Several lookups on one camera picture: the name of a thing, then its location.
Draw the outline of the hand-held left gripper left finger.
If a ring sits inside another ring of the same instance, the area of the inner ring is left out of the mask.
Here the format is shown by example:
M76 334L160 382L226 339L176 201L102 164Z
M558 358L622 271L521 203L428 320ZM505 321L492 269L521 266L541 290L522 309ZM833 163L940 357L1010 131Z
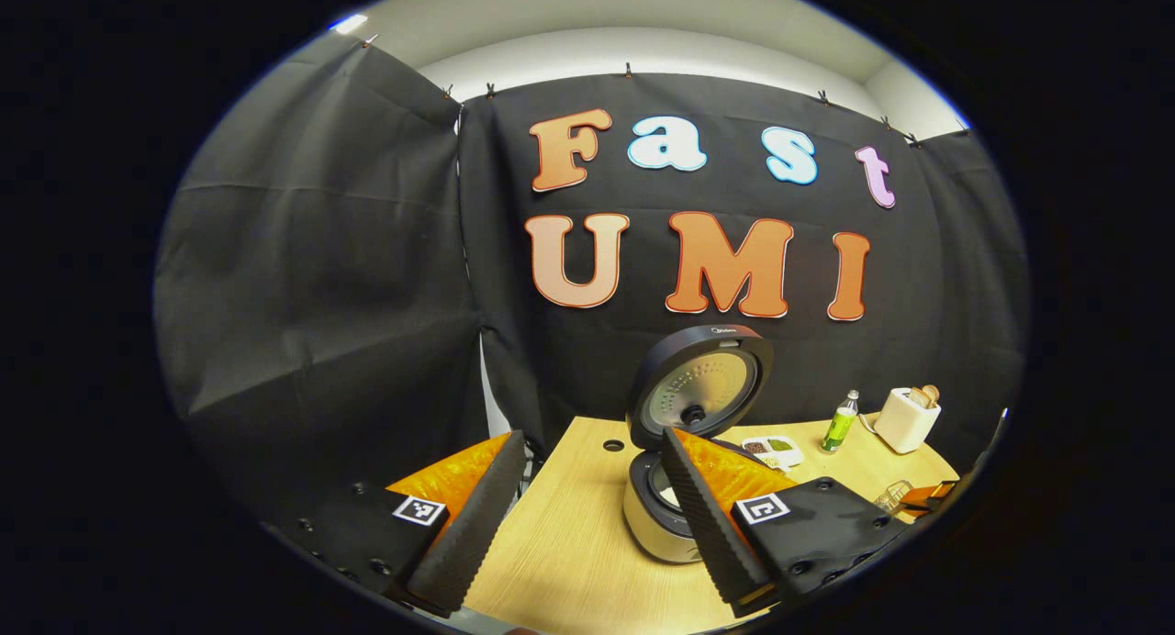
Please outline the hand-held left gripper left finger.
M513 504L526 437L513 429L391 484L350 484L262 529L341 583L449 619Z

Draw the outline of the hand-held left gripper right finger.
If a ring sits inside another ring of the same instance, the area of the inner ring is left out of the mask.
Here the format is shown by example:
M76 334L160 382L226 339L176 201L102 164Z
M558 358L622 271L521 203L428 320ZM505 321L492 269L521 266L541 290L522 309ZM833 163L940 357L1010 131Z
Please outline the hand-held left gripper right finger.
M912 530L835 479L794 482L683 429L665 433L660 456L701 562L737 617L822 599Z

